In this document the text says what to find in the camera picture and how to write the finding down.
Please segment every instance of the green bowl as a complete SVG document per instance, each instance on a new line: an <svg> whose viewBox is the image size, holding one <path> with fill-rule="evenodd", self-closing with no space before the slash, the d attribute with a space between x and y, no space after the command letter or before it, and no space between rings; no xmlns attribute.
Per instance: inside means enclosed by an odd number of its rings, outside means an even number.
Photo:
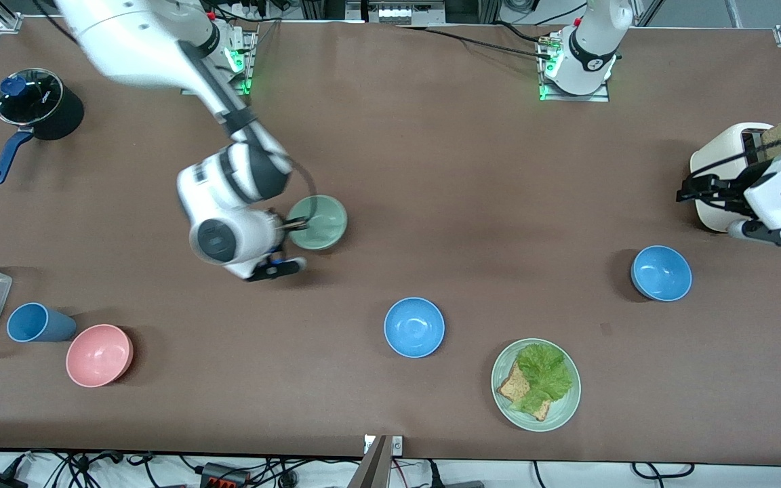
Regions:
<svg viewBox="0 0 781 488"><path fill-rule="evenodd" d="M312 201L317 201L315 216L309 220L309 228L291 232L291 240L298 247L310 251L320 251L336 244L345 233L348 214L339 200L327 195L316 195L298 201L288 213L288 220L308 217L312 210Z"/></svg>
<svg viewBox="0 0 781 488"><path fill-rule="evenodd" d="M511 401L506 399L505 396L499 395L499 392L496 391L502 385L502 381L505 381L508 377L508 372L511 371L514 361L517 361L517 353L530 344L546 344L562 351L562 354L565 355L565 365L572 378L571 389L568 390L565 396L550 405L548 417L543 422L539 422L528 413L512 410ZM496 401L496 406L499 407L502 415L510 420L512 424L520 427L520 429L531 430L531 432L548 432L564 426L568 420L571 420L571 417L577 411L577 405L580 404L580 374L577 373L577 367L574 365L574 361L571 361L571 356L564 349L556 346L549 340L522 339L506 347L504 351L499 353L496 363L493 364L493 374L490 375L490 387L493 389L493 400Z"/></svg>

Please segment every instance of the black pot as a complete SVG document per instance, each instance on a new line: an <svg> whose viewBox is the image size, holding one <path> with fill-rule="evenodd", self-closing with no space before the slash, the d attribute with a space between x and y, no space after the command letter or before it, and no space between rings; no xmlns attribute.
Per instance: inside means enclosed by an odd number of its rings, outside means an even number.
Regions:
<svg viewBox="0 0 781 488"><path fill-rule="evenodd" d="M33 137L55 141L77 129L83 102L47 69L22 69L0 83L0 119L18 127L2 148L1 185L24 142Z"/></svg>

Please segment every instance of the toast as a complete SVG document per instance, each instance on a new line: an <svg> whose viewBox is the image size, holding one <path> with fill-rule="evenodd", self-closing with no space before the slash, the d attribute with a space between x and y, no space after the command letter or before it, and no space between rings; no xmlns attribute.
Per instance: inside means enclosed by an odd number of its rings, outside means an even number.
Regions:
<svg viewBox="0 0 781 488"><path fill-rule="evenodd" d="M550 410L550 400L547 399L542 403L542 407L538 411L533 411L532 416L539 422L543 422L548 417L548 411Z"/></svg>
<svg viewBox="0 0 781 488"><path fill-rule="evenodd" d="M502 381L502 385L499 385L499 389L496 390L499 395L509 399L512 403L522 399L529 393L529 381L523 376L523 371L517 365L517 361L511 367L511 371L508 372L508 377L505 381ZM542 407L537 411L526 411L526 413L532 415L539 422L543 422L548 417L548 411L550 410L550 400L546 399L542 403Z"/></svg>
<svg viewBox="0 0 781 488"><path fill-rule="evenodd" d="M517 361L514 361L514 365L511 367L510 373L505 381L502 381L502 385L499 385L499 389L496 390L499 395L509 399L512 403L526 396L529 393L529 381L523 376L523 371L517 365Z"/></svg>

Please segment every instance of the blue handle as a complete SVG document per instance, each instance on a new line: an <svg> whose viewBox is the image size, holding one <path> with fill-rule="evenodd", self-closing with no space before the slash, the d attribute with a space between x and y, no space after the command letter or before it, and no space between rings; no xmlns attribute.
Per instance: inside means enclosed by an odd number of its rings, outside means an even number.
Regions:
<svg viewBox="0 0 781 488"><path fill-rule="evenodd" d="M8 176L10 165L14 162L14 157L16 156L16 149L32 137L34 135L31 131L18 130L15 135L10 136L8 141L5 142L5 147L2 148L2 155L0 155L0 185L5 182L5 177Z"/></svg>

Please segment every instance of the pink bowl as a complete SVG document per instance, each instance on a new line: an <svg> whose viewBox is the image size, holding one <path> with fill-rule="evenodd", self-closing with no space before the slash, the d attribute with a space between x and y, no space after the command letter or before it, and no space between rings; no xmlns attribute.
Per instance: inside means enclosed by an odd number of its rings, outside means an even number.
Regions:
<svg viewBox="0 0 781 488"><path fill-rule="evenodd" d="M133 355L131 340L121 328L111 324L92 325L71 342L65 369L74 383L95 388L125 373Z"/></svg>

